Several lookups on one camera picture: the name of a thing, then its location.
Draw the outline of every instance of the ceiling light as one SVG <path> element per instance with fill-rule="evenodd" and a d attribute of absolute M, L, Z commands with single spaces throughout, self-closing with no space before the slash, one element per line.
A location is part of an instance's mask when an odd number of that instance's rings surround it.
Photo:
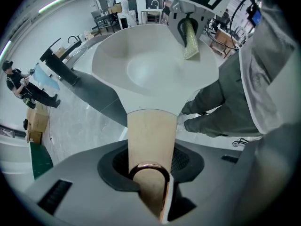
<path fill-rule="evenodd" d="M 0 61 L 1 61 L 2 57 L 4 56 L 6 50 L 9 48 L 10 43 L 11 43 L 11 41 L 9 40 L 9 41 L 6 43 L 4 49 L 2 50 L 2 52 L 1 52 L 1 54 L 0 54 Z"/>
<path fill-rule="evenodd" d="M 55 1 L 51 2 L 51 3 L 49 3 L 49 4 L 46 5 L 45 7 L 41 8 L 41 9 L 39 10 L 39 13 L 44 12 L 47 8 L 51 7 L 52 5 L 55 5 L 56 3 L 60 2 L 60 1 L 62 1 L 62 0 L 55 0 Z"/>

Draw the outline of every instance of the gray floor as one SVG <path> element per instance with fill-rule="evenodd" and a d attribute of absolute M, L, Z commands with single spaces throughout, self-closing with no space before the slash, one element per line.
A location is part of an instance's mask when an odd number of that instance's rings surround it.
<path fill-rule="evenodd" d="M 204 34 L 201 39 L 207 44 L 211 42 L 210 38 Z M 223 58 L 216 55 L 216 59 L 218 65 L 221 65 Z M 57 93 L 62 101 L 57 109 L 51 108 L 50 120 L 43 134 L 43 145 L 47 148 L 54 164 L 75 153 L 127 138 L 127 128 L 90 107 L 61 82 L 59 85 L 60 91 L 45 88 L 51 96 Z M 176 134 L 176 138 L 211 147 L 243 149 L 241 146 L 237 148 L 232 146 L 232 142 L 237 139 L 235 137 L 211 138 L 198 133 L 181 131 Z"/>

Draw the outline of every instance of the blue sheet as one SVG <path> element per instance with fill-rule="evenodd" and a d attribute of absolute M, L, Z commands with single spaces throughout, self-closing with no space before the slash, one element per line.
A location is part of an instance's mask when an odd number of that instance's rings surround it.
<path fill-rule="evenodd" d="M 50 86 L 52 88 L 55 88 L 57 90 L 60 90 L 60 87 L 56 81 L 51 79 L 41 68 L 39 63 L 34 68 L 34 73 L 33 73 L 33 79 L 36 82 L 42 83 L 44 85 Z"/>

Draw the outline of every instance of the faucet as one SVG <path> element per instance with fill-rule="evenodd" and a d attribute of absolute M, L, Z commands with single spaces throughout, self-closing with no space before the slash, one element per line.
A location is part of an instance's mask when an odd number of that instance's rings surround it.
<path fill-rule="evenodd" d="M 69 43 L 69 39 L 72 38 L 72 37 L 75 38 L 76 41 L 78 41 L 78 39 L 77 39 L 75 36 L 70 36 L 70 37 L 68 38 L 68 41 L 67 41 L 68 43 Z"/>
<path fill-rule="evenodd" d="M 158 9 L 158 8 L 159 8 L 159 2 L 158 2 L 157 0 L 153 0 L 153 1 L 151 1 L 151 5 L 152 5 L 153 2 L 157 2 L 158 6 L 157 6 L 157 5 L 155 5 L 155 6 L 156 6 L 157 9 Z"/>

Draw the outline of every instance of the blue screen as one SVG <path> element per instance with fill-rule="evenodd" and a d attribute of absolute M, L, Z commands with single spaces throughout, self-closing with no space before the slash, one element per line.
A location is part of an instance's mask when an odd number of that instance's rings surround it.
<path fill-rule="evenodd" d="M 261 18 L 261 14 L 260 12 L 257 10 L 254 14 L 254 16 L 252 17 L 253 22 L 257 25 L 260 21 Z"/>

